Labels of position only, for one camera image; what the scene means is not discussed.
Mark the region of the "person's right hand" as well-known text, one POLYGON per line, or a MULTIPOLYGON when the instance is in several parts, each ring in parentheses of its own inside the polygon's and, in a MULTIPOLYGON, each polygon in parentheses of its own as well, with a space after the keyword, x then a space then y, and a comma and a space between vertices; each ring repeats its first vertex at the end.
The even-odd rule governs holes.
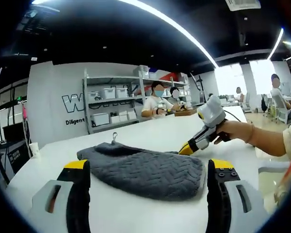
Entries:
POLYGON ((227 120, 217 127, 216 133, 224 132, 229 134, 231 140, 241 139, 246 142, 250 138, 251 130, 252 126, 248 123, 227 120))

